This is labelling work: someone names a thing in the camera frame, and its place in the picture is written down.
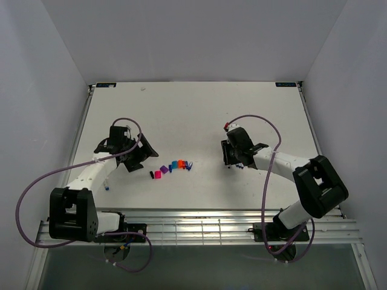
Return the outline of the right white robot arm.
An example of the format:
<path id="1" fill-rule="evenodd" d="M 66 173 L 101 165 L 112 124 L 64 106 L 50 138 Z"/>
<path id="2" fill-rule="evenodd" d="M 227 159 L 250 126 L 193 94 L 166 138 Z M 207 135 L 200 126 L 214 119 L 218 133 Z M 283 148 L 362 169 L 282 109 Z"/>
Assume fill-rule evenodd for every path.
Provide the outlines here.
<path id="1" fill-rule="evenodd" d="M 299 200 L 265 226 L 278 239 L 287 240 L 300 224 L 324 217 L 349 197 L 347 187 L 327 157 L 307 159 L 277 152 L 267 144 L 253 144 L 247 131 L 237 124 L 228 124 L 225 132 L 227 139 L 221 142 L 225 165 L 264 170 L 296 186 Z"/>

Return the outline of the purple highlighter cap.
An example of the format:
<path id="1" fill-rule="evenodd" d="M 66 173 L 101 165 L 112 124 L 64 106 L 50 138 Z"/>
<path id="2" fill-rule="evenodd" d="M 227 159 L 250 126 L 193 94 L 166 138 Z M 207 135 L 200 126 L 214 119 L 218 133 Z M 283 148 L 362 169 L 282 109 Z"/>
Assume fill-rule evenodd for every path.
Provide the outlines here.
<path id="1" fill-rule="evenodd" d="M 161 171 L 163 174 L 166 174 L 166 173 L 169 171 L 169 169 L 168 169 L 166 166 L 161 166 L 161 167 L 160 167 L 160 171 Z"/>

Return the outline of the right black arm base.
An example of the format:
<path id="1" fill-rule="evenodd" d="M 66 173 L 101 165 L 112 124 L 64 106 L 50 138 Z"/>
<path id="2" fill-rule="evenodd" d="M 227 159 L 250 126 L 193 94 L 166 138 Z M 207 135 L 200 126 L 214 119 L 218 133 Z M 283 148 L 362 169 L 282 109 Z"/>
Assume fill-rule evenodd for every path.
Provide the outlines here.
<path id="1" fill-rule="evenodd" d="M 280 229 L 273 222 L 265 224 L 265 232 L 268 242 L 286 242 L 290 240 L 297 232 L 298 228 L 293 229 Z M 247 230 L 248 233 L 253 234 L 255 242 L 263 242 L 263 230 L 261 223 L 254 223 L 252 227 Z M 301 227 L 301 232 L 297 235 L 294 241 L 296 242 L 307 242 L 310 240 L 308 230 L 306 226 Z"/>

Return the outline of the pink highlighter cap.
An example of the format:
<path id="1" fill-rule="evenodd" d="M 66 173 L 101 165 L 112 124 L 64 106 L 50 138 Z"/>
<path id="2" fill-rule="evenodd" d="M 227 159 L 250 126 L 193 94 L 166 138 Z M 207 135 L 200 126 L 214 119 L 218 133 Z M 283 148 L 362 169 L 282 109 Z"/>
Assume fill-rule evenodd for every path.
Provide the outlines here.
<path id="1" fill-rule="evenodd" d="M 155 171 L 154 172 L 155 179 L 160 179 L 161 178 L 161 171 Z"/>

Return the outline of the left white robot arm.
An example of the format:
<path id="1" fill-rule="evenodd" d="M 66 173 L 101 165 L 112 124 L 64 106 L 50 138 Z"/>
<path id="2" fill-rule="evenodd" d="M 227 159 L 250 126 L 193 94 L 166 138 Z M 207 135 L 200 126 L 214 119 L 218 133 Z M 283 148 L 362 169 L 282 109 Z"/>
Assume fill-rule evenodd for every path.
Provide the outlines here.
<path id="1" fill-rule="evenodd" d="M 128 127 L 111 126 L 109 136 L 94 150 L 93 161 L 81 174 L 63 188 L 54 188 L 50 195 L 49 235 L 53 239 L 93 242 L 108 233 L 114 241 L 128 235 L 123 214 L 98 211 L 94 195 L 108 176 L 123 164 L 129 173 L 142 169 L 149 157 L 158 157 L 144 135 L 131 137 Z"/>

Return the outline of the orange highlighter cap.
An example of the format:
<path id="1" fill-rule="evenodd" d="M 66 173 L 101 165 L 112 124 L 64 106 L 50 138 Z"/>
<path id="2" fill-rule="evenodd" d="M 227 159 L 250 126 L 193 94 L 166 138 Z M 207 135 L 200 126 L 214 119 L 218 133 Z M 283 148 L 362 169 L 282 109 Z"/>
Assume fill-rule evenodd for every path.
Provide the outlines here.
<path id="1" fill-rule="evenodd" d="M 184 165 L 184 161 L 182 159 L 179 159 L 178 160 L 178 168 L 179 169 L 182 169 L 183 168 L 183 165 Z"/>

